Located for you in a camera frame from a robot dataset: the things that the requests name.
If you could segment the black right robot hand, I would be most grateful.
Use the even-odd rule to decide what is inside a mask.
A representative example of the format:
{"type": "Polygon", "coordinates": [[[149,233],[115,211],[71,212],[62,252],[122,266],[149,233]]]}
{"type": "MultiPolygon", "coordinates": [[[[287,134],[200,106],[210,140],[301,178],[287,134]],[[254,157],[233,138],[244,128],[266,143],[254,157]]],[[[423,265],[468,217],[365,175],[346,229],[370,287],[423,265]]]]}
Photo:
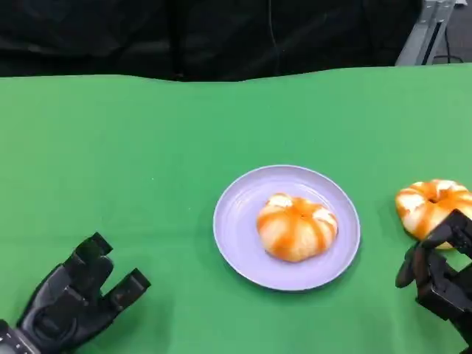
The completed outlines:
{"type": "Polygon", "coordinates": [[[450,243],[459,253],[471,256],[471,219],[453,210],[426,238],[405,253],[395,286],[416,284],[416,302],[441,319],[450,322],[471,352],[471,265],[456,271],[436,248],[450,243]]]}

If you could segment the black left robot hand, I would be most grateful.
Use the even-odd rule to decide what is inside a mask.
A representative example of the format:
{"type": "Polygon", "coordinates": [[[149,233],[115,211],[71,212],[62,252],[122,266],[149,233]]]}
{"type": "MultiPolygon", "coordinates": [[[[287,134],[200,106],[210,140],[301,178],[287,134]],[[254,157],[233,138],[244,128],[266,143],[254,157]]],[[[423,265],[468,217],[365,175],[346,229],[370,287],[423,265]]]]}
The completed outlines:
{"type": "Polygon", "coordinates": [[[111,245],[98,232],[81,242],[36,287],[18,329],[41,353],[71,353],[108,329],[150,287],[137,268],[108,293],[111,245]]]}

